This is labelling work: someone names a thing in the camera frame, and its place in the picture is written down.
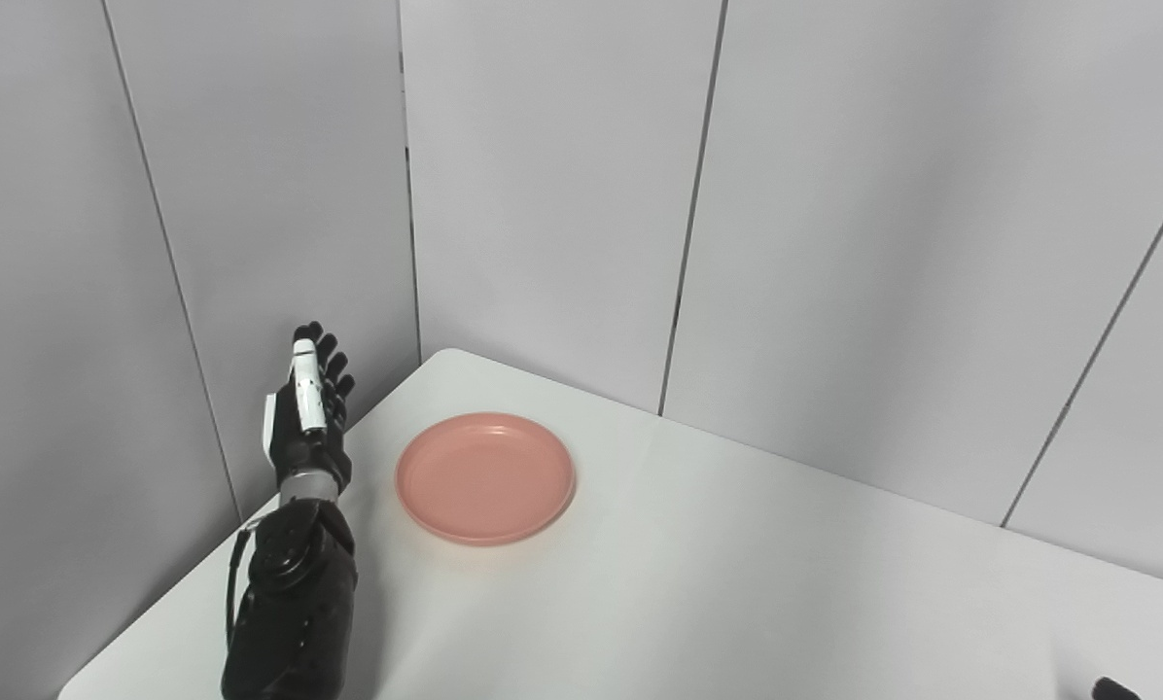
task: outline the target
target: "white wall panel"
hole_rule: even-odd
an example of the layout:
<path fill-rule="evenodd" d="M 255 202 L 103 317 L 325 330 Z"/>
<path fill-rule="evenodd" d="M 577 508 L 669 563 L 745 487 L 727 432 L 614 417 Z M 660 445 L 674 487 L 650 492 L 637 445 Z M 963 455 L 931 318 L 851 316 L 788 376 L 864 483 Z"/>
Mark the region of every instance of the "white wall panel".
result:
<path fill-rule="evenodd" d="M 665 415 L 999 522 L 1163 219 L 1163 0 L 733 3 Z"/>
<path fill-rule="evenodd" d="M 656 409 L 720 0 L 404 0 L 422 345 Z"/>
<path fill-rule="evenodd" d="M 0 699 L 236 522 L 102 6 L 0 0 Z"/>
<path fill-rule="evenodd" d="M 1163 578 L 1163 240 L 1009 527 Z"/>
<path fill-rule="evenodd" d="M 394 0 L 110 0 L 244 514 L 297 323 L 341 337 L 354 420 L 418 366 Z"/>

